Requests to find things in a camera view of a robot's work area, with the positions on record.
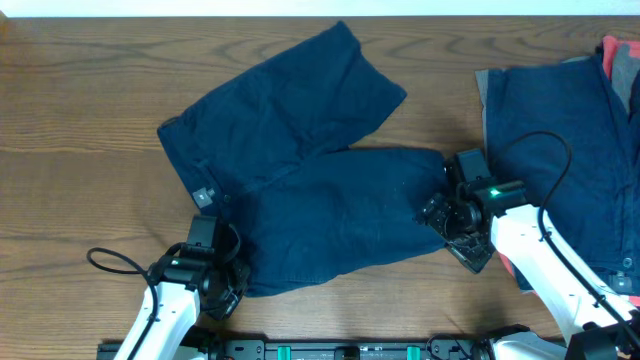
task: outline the red cloth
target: red cloth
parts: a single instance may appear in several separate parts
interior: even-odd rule
[[[604,56],[602,58],[602,67],[607,77],[611,79],[611,69],[613,68],[613,59],[616,57],[616,52],[622,44],[628,44],[631,48],[629,50],[629,56],[640,58],[640,41],[623,41],[618,40],[611,35],[607,35],[602,39],[602,48],[604,49]]]

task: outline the folded blue fabric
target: folded blue fabric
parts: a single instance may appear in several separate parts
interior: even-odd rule
[[[638,96],[634,88],[631,104]],[[613,92],[600,55],[489,72],[489,159],[536,130],[562,135],[574,150],[569,174],[548,207],[556,228],[615,291],[640,293],[640,127]],[[539,203],[565,161],[560,143],[538,136],[501,156],[495,171],[505,179],[525,181],[529,199]]]
[[[158,129],[204,215],[244,238],[248,296],[326,282],[442,248],[413,223],[446,190],[442,156],[345,150],[376,130],[406,93],[336,26],[216,88]]]

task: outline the green strip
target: green strip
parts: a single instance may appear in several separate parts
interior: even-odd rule
[[[291,360],[291,348],[288,346],[279,346],[278,360]]]
[[[420,360],[420,348],[417,346],[407,347],[407,360]]]

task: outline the white backdrop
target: white backdrop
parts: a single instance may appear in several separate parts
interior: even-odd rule
[[[640,15],[640,0],[0,0],[0,10],[9,17]]]

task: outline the wooden table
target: wooden table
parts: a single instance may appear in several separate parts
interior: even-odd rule
[[[0,40],[0,358],[91,359],[122,339],[145,284],[91,267],[108,247],[143,265],[197,212],[155,135],[203,94],[336,19],[11,20]],[[482,146],[473,70],[591,54],[637,18],[354,18],[365,56],[404,104],[362,146]],[[272,339],[425,338],[522,323],[558,329],[495,258],[480,275],[447,252],[244,299],[211,324]]]

